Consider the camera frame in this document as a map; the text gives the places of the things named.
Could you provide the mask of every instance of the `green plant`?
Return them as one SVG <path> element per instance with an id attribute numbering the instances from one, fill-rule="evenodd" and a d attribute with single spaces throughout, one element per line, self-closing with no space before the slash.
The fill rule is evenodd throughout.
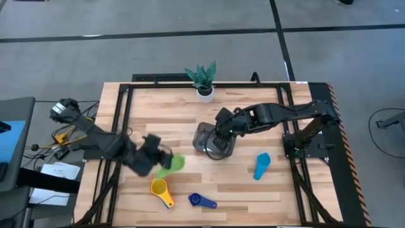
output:
<path id="1" fill-rule="evenodd" d="M 197 65 L 197 73 L 184 68 L 186 74 L 194 82 L 194 87 L 202 91 L 211 89 L 216 73 L 216 61 L 212 62 L 211 66 L 205 71 L 204 66 Z"/>

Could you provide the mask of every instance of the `potted plant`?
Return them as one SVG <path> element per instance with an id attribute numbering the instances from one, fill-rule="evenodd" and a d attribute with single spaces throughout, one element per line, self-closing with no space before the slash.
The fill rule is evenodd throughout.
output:
<path id="1" fill-rule="evenodd" d="M 214 98 L 213 81 L 216 73 L 216 62 L 205 71 L 204 66 L 197 65 L 197 73 L 184 68 L 186 74 L 194 82 L 194 87 L 197 88 L 197 97 L 202 103 L 209 103 Z"/>

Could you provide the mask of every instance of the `white pot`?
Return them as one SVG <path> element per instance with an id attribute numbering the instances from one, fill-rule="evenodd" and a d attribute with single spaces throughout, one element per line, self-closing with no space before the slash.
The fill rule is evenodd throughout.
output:
<path id="1" fill-rule="evenodd" d="M 207 95 L 207 96 L 203 96 L 198 92 L 198 89 L 196 89 L 196 93 L 197 93 L 197 97 L 198 99 L 206 104 L 206 103 L 210 103 L 213 99 L 214 99 L 214 87 L 213 90 L 211 91 L 211 94 Z"/>

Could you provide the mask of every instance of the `green object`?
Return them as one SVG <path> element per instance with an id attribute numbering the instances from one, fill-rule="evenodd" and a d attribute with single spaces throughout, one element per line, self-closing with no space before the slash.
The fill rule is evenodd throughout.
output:
<path id="1" fill-rule="evenodd" d="M 205 71 L 204 66 L 197 65 L 197 73 L 192 70 L 184 68 L 186 74 L 194 82 L 194 87 L 202 91 L 208 91 L 212 87 L 212 83 L 216 73 L 216 61 Z"/>
<path id="2" fill-rule="evenodd" d="M 182 155 L 173 155 L 171 159 L 171 167 L 170 169 L 162 168 L 156 173 L 156 179 L 160 181 L 162 178 L 166 177 L 172 172 L 177 172 L 184 167 L 185 158 Z"/>

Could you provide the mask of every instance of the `gray floor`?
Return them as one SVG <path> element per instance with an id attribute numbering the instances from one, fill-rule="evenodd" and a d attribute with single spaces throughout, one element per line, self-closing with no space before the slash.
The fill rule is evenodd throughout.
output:
<path id="1" fill-rule="evenodd" d="M 405 23 L 402 0 L 355 0 L 350 8 L 328 0 L 276 0 L 283 27 Z M 7 1 L 0 38 L 274 28 L 265 0 L 51 0 Z M 331 82 L 375 226 L 403 227 L 405 160 L 380 153 L 368 135 L 369 116 L 405 108 L 405 29 L 285 34 L 296 80 Z M 217 60 L 218 80 L 287 80 L 276 34 L 117 39 L 0 44 L 0 98 L 99 99 L 103 82 L 129 81 L 133 73 L 175 73 Z M 47 144 L 59 125 L 51 104 L 37 103 L 28 143 Z M 385 112 L 376 119 L 395 112 Z M 372 126 L 384 149 L 405 156 L 404 134 Z M 66 161 L 81 160 L 71 153 Z M 70 216 L 36 227 L 68 224 Z"/>

